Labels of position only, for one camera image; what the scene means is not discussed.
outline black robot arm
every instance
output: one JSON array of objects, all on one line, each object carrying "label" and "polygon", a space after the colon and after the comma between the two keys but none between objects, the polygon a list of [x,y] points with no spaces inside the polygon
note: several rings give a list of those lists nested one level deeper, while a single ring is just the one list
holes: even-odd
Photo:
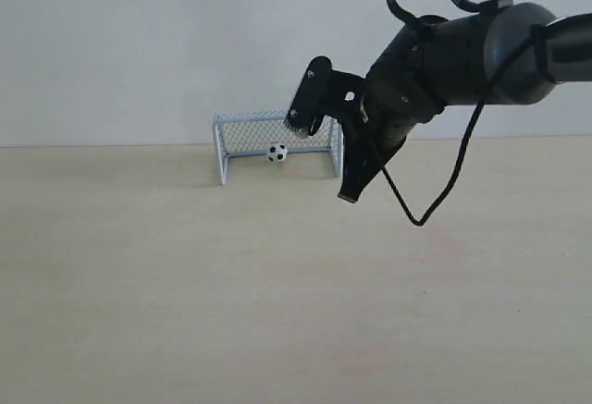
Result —
[{"label": "black robot arm", "polygon": [[[309,64],[286,115],[301,137],[314,135],[325,116],[344,134],[339,197],[357,202],[382,171],[410,220],[422,226],[460,174],[475,123],[486,104],[528,105],[556,85],[592,81],[592,14],[557,18],[543,6],[512,0],[451,0],[468,17],[416,17],[387,0],[403,28],[364,78],[334,70],[319,56]],[[447,106],[476,105],[446,188],[415,219],[385,164],[417,124]]]}]

